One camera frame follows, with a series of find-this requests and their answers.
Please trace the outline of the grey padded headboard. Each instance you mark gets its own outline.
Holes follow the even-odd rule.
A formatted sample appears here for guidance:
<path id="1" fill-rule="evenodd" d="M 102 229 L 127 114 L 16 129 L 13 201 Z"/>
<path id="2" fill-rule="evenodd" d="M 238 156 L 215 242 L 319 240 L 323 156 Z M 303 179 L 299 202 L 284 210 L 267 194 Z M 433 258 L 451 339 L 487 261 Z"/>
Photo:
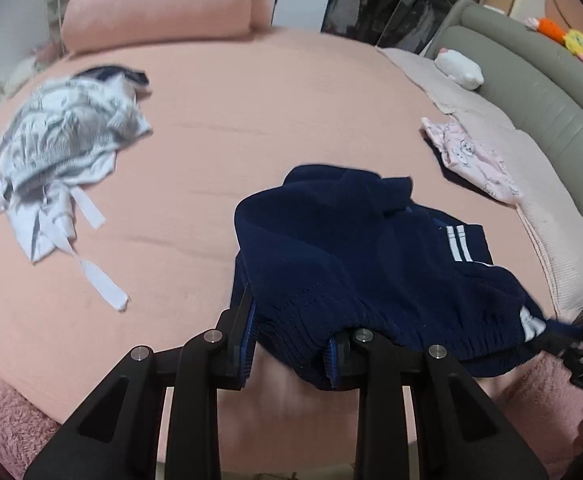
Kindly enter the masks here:
<path id="1" fill-rule="evenodd" d="M 485 77 L 479 93 L 528 133 L 583 215 L 583 63 L 506 15 L 459 0 L 424 54 L 456 50 Z"/>

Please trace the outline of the yellow sponge plush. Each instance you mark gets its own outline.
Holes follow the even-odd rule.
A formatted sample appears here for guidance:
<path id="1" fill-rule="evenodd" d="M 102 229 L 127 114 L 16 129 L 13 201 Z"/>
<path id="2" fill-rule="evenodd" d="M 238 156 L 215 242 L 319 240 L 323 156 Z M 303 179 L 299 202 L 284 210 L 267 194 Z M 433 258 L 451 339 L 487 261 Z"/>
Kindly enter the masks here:
<path id="1" fill-rule="evenodd" d="M 573 55 L 583 55 L 583 32 L 576 29 L 569 29 L 564 36 L 564 45 Z"/>

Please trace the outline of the navy garment under pile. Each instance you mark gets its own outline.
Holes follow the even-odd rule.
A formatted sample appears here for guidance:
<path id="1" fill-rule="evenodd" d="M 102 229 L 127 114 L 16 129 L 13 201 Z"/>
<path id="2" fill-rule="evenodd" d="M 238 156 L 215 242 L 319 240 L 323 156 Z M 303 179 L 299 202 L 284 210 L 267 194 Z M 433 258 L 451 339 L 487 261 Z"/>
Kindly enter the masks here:
<path id="1" fill-rule="evenodd" d="M 98 65 L 83 70 L 72 76 L 74 79 L 89 79 L 109 87 L 131 92 L 146 92 L 150 90 L 150 80 L 142 70 L 122 65 Z"/>

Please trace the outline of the pink folded printed garment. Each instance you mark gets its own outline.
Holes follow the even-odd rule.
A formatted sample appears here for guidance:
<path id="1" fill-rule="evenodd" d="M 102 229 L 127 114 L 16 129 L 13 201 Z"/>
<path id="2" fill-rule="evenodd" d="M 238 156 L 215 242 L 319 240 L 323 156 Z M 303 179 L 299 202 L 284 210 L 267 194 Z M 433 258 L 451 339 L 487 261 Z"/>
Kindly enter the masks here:
<path id="1" fill-rule="evenodd" d="M 423 117 L 421 133 L 445 170 L 497 202 L 508 206 L 520 203 L 523 192 L 502 157 L 474 140 L 457 120 L 432 122 Z"/>

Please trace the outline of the dark glass wardrobe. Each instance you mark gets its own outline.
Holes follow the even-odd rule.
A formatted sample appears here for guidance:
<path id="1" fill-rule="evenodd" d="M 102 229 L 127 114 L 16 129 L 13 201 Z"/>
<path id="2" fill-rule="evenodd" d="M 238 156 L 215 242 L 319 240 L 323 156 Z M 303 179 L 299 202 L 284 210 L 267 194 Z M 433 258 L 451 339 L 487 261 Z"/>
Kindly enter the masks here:
<path id="1" fill-rule="evenodd" d="M 412 53 L 423 51 L 457 0 L 328 0 L 327 34 Z"/>

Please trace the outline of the white grey patterned garment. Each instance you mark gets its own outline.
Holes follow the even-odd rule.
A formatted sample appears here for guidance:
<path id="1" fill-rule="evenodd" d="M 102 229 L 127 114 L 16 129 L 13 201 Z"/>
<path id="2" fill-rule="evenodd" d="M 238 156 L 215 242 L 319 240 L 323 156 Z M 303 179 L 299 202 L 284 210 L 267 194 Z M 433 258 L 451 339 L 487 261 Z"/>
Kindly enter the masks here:
<path id="1" fill-rule="evenodd" d="M 74 243 L 81 214 L 93 229 L 106 221 L 84 192 L 116 169 L 120 151 L 152 132 L 139 99 L 146 92 L 72 76 L 51 79 L 22 104 L 0 137 L 0 214 L 37 263 L 59 250 L 75 258 L 86 281 L 122 311 L 128 295 Z"/>

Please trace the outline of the rolled pink blanket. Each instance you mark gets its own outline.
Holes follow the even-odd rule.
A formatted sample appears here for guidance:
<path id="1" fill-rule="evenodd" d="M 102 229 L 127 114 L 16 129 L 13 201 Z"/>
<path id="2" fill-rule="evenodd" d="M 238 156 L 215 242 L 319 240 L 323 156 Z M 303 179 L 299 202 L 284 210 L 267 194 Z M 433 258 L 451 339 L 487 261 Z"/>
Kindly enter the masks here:
<path id="1" fill-rule="evenodd" d="M 83 53 L 173 40 L 226 39 L 271 25 L 274 0 L 69 0 L 62 39 Z"/>

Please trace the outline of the navy blue striped shorts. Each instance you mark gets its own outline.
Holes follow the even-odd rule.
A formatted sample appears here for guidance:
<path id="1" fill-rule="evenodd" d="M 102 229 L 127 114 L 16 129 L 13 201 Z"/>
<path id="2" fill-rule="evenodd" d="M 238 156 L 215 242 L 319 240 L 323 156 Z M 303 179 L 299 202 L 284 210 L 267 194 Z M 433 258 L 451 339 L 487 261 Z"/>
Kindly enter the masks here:
<path id="1" fill-rule="evenodd" d="M 252 290 L 267 352 L 331 389 L 327 349 L 357 328 L 412 351 L 440 344 L 476 377 L 527 362 L 549 334 L 578 335 L 493 262 L 482 226 L 413 202 L 412 188 L 305 165 L 238 204 L 235 281 Z"/>

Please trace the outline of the white plush toy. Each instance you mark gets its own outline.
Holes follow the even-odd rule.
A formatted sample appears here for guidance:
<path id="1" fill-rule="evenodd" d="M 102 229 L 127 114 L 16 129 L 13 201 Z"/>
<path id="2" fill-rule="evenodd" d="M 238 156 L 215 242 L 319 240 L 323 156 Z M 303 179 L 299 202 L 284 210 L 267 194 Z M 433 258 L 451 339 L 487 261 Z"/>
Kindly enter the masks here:
<path id="1" fill-rule="evenodd" d="M 435 65 L 445 76 L 466 90 L 476 90 L 485 82 L 480 66 L 456 50 L 441 49 L 435 58 Z"/>

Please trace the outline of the white storage rack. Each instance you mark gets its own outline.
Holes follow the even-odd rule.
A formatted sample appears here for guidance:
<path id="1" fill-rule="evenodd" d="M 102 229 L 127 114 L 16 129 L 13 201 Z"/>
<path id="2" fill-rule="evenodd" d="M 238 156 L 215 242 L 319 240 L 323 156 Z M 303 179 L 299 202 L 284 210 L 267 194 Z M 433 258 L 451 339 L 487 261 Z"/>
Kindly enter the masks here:
<path id="1" fill-rule="evenodd" d="M 50 40 L 60 48 L 61 55 L 66 53 L 62 39 L 62 27 L 68 2 L 69 0 L 45 0 Z"/>

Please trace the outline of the pink bed sheet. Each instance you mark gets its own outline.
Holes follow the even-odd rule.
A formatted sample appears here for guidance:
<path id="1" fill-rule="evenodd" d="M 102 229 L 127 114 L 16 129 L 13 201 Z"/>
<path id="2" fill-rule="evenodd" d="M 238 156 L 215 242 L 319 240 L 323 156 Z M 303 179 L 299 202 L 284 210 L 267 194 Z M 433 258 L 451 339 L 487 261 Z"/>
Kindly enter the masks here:
<path id="1" fill-rule="evenodd" d="M 376 49 L 274 29 L 68 58 L 49 76 L 105 64 L 147 73 L 153 132 L 89 188 L 103 226 L 78 218 L 73 255 L 31 263 L 0 214 L 0 378 L 48 416 L 66 419 L 133 347 L 214 326 L 230 301 L 236 205 L 302 164 L 411 177 L 418 203 L 483 226 L 495 263 L 553 314 L 517 212 L 442 177 L 419 132 L 441 111 Z M 0 137 L 28 96 L 2 108 Z"/>

